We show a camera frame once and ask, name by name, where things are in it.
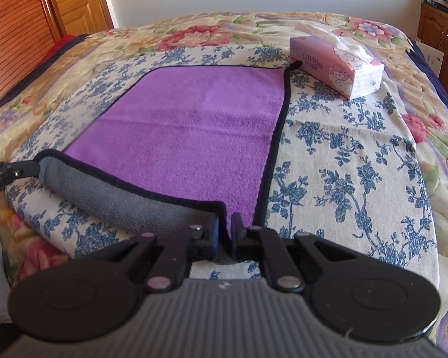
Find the pink tissue package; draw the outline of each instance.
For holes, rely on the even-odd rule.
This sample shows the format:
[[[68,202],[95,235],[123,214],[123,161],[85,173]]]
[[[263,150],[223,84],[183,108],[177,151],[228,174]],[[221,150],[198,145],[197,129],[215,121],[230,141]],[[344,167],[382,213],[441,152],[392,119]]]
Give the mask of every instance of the pink tissue package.
[[[301,70],[350,100],[378,91],[385,68],[376,58],[362,62],[316,36],[291,38],[290,61],[301,61]]]

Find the blue floral cloth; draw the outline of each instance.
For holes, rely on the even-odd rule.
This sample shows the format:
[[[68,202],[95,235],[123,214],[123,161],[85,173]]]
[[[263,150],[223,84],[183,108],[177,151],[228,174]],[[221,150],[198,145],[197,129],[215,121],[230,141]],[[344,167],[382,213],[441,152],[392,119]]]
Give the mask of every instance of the blue floral cloth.
[[[148,71],[175,65],[281,68],[278,47],[210,46],[174,49],[116,62],[66,99],[20,148],[15,160],[46,148],[63,150]],[[438,285],[435,229],[415,155],[415,142],[384,77],[380,91],[351,101],[302,71],[294,71],[291,103],[274,169],[266,225],[282,237],[307,231]],[[15,210],[54,246],[79,257],[130,235],[50,191],[36,179],[7,189]],[[195,263],[192,277],[256,278],[255,262]]]

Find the purple towel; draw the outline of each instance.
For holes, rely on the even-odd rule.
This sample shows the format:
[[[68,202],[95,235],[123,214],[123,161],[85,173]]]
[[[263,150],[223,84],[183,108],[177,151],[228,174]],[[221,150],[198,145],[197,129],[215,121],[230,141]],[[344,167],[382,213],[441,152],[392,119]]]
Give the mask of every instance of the purple towel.
[[[284,69],[182,66],[145,75],[66,153],[143,189],[221,200],[252,223]]]

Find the tissue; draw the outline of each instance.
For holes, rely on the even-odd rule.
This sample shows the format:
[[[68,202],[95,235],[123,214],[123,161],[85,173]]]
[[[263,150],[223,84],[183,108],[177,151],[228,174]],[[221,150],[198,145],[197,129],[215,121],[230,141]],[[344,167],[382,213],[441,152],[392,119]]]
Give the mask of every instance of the tissue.
[[[308,36],[290,39],[291,62],[301,61],[300,69],[324,82],[347,99],[372,94],[380,89],[385,66],[365,49],[323,28],[297,25]]]

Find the floral blanket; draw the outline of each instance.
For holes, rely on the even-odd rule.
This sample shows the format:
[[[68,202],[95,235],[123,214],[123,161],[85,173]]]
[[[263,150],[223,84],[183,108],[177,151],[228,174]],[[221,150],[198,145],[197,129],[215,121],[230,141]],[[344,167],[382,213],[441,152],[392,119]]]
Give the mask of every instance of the floral blanket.
[[[432,337],[448,352],[448,110],[394,27],[335,14],[225,12],[91,35],[0,109],[0,160],[65,149],[155,68],[287,66],[300,20],[358,40],[385,64],[385,76],[376,94],[342,101],[313,77],[291,75],[266,224],[282,237],[314,232],[430,279],[442,297]],[[35,180],[15,182],[7,199],[0,194],[11,284],[127,236]],[[255,263],[199,263],[192,273],[259,276]]]

